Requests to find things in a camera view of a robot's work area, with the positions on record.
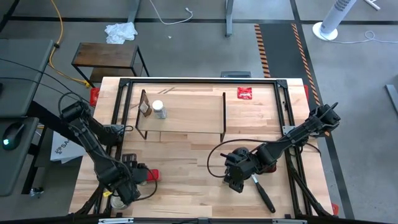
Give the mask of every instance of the red snack bag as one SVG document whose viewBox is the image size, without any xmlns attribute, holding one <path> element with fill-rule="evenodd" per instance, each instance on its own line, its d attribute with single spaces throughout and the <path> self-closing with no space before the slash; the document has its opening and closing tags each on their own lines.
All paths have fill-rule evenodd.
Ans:
<svg viewBox="0 0 398 224">
<path fill-rule="evenodd" d="M 251 87 L 249 88 L 238 87 L 238 99 L 251 100 L 252 99 Z"/>
</svg>

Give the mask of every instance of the small bottle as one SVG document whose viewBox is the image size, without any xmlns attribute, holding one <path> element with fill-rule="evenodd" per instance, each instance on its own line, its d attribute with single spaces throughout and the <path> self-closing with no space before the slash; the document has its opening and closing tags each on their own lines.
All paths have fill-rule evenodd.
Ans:
<svg viewBox="0 0 398 224">
<path fill-rule="evenodd" d="M 144 99 L 143 99 L 141 105 L 139 105 L 139 110 L 142 112 L 142 114 L 145 117 L 149 116 L 152 113 L 152 109 L 149 106 L 149 100 L 146 95 L 144 95 Z"/>
<path fill-rule="evenodd" d="M 154 109 L 154 113 L 156 114 L 157 118 L 165 119 L 166 118 L 166 109 L 163 106 L 163 102 L 160 100 L 155 100 L 152 103 L 152 108 Z"/>
</svg>

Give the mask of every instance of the crumpled paper towel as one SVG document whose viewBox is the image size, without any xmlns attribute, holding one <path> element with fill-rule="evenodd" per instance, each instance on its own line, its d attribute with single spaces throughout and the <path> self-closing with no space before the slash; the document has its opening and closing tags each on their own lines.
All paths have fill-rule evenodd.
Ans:
<svg viewBox="0 0 398 224">
<path fill-rule="evenodd" d="M 123 44 L 125 40 L 134 40 L 134 35 L 138 34 L 132 22 L 108 25 L 105 32 L 107 44 Z"/>
</svg>

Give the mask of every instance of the wooden table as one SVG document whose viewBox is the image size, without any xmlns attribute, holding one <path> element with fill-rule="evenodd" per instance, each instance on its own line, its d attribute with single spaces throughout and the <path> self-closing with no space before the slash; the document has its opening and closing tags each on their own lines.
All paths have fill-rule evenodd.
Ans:
<svg viewBox="0 0 398 224">
<path fill-rule="evenodd" d="M 109 124 L 114 108 L 119 78 L 103 79 L 94 117 L 103 124 Z M 301 79 L 287 79 L 295 124 L 299 125 L 308 117 L 308 103 Z M 253 99 L 237 99 L 237 87 L 252 87 Z M 127 125 L 134 125 L 142 89 L 148 93 L 167 92 L 171 95 L 221 95 L 226 93 L 227 129 L 225 141 L 236 138 L 276 140 L 280 138 L 280 127 L 274 97 L 274 89 L 267 85 L 226 85 L 226 84 L 134 84 Z M 124 107 L 124 96 L 119 115 Z M 220 143 L 219 136 L 203 133 L 148 133 L 143 140 L 136 130 L 126 133 L 122 153 L 136 153 L 139 162 L 145 162 L 150 169 L 159 169 L 162 180 L 156 194 L 150 199 L 133 202 L 123 210 L 126 217 L 156 218 L 284 218 L 294 214 L 287 178 L 284 156 L 277 163 L 277 171 L 258 175 L 276 213 L 272 214 L 261 200 L 252 180 L 245 181 L 241 194 L 212 177 L 206 169 L 206 158 L 211 149 Z M 225 158 L 237 147 L 252 149 L 258 143 L 232 142 L 214 153 L 210 159 L 211 170 L 223 174 Z M 320 155 L 313 148 L 305 146 L 302 153 L 308 188 L 326 211 L 332 213 L 328 188 L 323 173 Z M 70 212 L 75 212 L 87 201 L 98 185 L 93 171 L 93 162 L 83 156 Z M 154 185 L 140 186 L 142 195 L 153 191 Z M 301 211 L 305 211 L 301 190 L 297 187 Z"/>
</svg>

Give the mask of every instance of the floor mat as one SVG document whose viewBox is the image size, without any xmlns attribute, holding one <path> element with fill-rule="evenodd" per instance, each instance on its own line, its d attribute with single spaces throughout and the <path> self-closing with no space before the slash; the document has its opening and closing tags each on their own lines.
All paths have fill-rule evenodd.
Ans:
<svg viewBox="0 0 398 224">
<path fill-rule="evenodd" d="M 300 38 L 296 24 L 261 24 L 259 25 L 263 49 L 266 52 L 267 69 L 271 78 L 301 78 L 308 86 L 308 104 L 310 109 L 320 105 L 318 88 L 312 75 L 312 66 L 304 39 Z"/>
</svg>

